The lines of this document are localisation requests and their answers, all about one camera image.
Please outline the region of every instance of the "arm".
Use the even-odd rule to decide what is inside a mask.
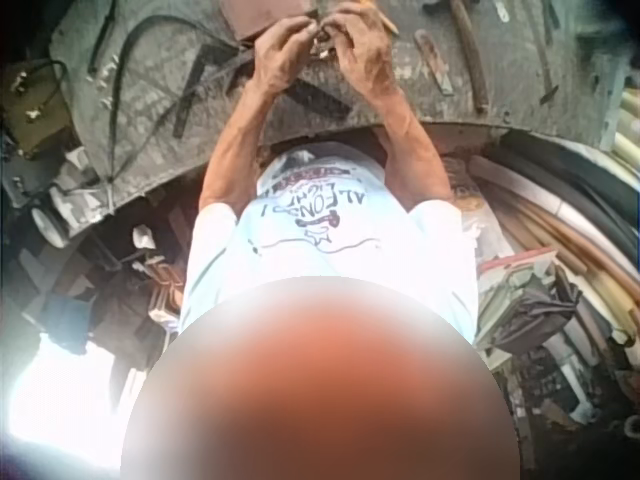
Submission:
[[[256,152],[267,114],[306,64],[317,33],[310,18],[295,17],[279,21],[256,41],[255,73],[211,155],[200,210],[225,203],[240,217],[255,198]]]
[[[425,200],[451,200],[442,160],[397,86],[391,44],[372,7],[343,3],[323,22],[334,40],[340,69],[378,112],[389,135],[389,190],[410,210]]]

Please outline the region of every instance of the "hand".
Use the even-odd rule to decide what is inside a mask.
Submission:
[[[378,11],[352,2],[338,5],[322,22],[347,81],[372,104],[398,91],[391,42]]]
[[[261,93],[275,98],[293,83],[307,64],[319,31],[315,20],[293,17],[280,20],[258,38],[252,81]]]

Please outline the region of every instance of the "wooden board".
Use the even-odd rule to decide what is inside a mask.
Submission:
[[[482,1],[469,10],[480,46],[489,88],[490,108],[478,116],[473,108],[469,75],[460,42],[446,10],[426,16],[419,0],[379,0],[378,5],[398,26],[394,38],[394,71],[423,122],[464,123],[532,130],[600,146],[608,132],[615,131],[613,106],[619,105],[626,58],[620,53],[599,52],[586,55],[571,32],[572,18],[582,1],[555,2],[562,29],[555,32],[554,43],[547,48],[552,77],[560,88],[552,102],[540,106],[543,95],[542,68],[533,35],[522,10],[521,0],[506,2],[511,21],[502,23],[492,1]],[[326,12],[328,0],[319,0],[319,14]],[[542,6],[533,1],[538,28],[542,32]],[[95,167],[104,173],[107,145],[108,111],[100,100],[110,90],[100,90],[86,80],[86,68],[99,26],[109,0],[77,0],[55,32],[51,44],[53,58],[67,63],[70,85],[64,93],[78,134]],[[140,20],[150,14],[171,13],[197,20],[217,35],[232,41],[233,35],[220,13],[216,0],[121,0],[116,24],[103,48],[101,66],[118,53],[122,42]],[[426,28],[449,64],[455,95],[444,97],[421,59],[413,34]],[[175,25],[158,26],[140,40],[127,66],[118,119],[117,162],[136,149],[150,131],[155,119],[177,98],[204,35]],[[204,165],[239,95],[222,95],[220,85],[207,83],[198,93],[188,119],[184,137],[171,136],[173,119],[153,137],[128,173],[116,181],[116,206],[143,195],[176,176]],[[379,124],[371,108],[344,82],[335,66],[319,63],[308,67],[302,77],[353,105],[343,122],[305,111],[286,97],[279,98],[269,115],[264,144],[297,137],[314,137],[328,132]],[[91,198],[75,195],[64,199],[67,211],[84,211],[74,231],[82,230],[88,220],[96,221],[108,210],[103,192]]]

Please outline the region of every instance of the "finger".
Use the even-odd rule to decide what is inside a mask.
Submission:
[[[346,32],[357,43],[358,40],[365,41],[370,30],[362,18],[351,13],[333,13],[322,22],[322,27],[333,26],[342,32]]]
[[[312,21],[306,28],[294,33],[282,47],[282,54],[285,58],[299,58],[303,54],[308,54],[313,45],[313,39],[320,33],[320,27],[316,21]]]
[[[283,18],[262,34],[256,41],[256,47],[282,48],[291,35],[307,27],[312,21],[305,16]]]
[[[336,48],[336,52],[338,52],[338,58],[351,59],[351,49],[353,48],[351,39],[343,31],[332,25],[325,26],[325,29],[333,40],[333,45]]]
[[[343,2],[337,5],[332,11],[334,13],[357,15],[362,18],[362,21],[369,27],[382,25],[380,13],[376,7],[371,4],[362,5],[355,2]]]

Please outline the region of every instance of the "white t-shirt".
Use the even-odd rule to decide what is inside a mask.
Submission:
[[[287,152],[262,175],[257,193],[239,220],[222,203],[198,215],[181,330],[267,282],[342,276],[413,297],[473,341],[474,244],[456,207],[433,200],[407,213],[384,186],[382,168],[337,143]]]

